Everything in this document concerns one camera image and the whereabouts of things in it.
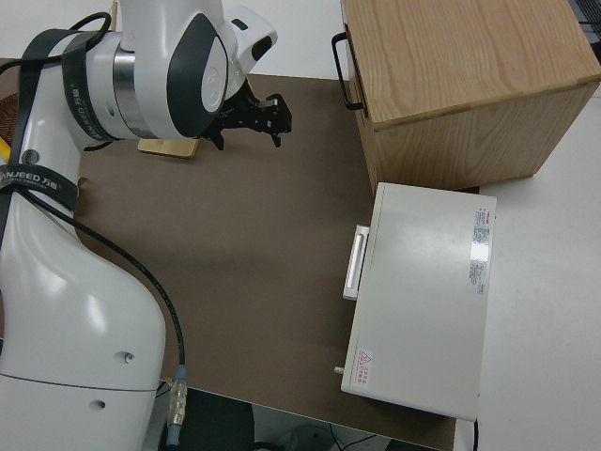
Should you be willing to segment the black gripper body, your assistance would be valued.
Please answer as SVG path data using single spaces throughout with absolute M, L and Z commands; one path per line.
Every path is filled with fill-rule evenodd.
M 203 138 L 211 138 L 215 130 L 250 129 L 270 135 L 270 130 L 280 129 L 283 133 L 292 131 L 292 114 L 280 93 L 258 99 L 248 80 L 239 91 L 227 99 L 217 116 L 201 132 Z

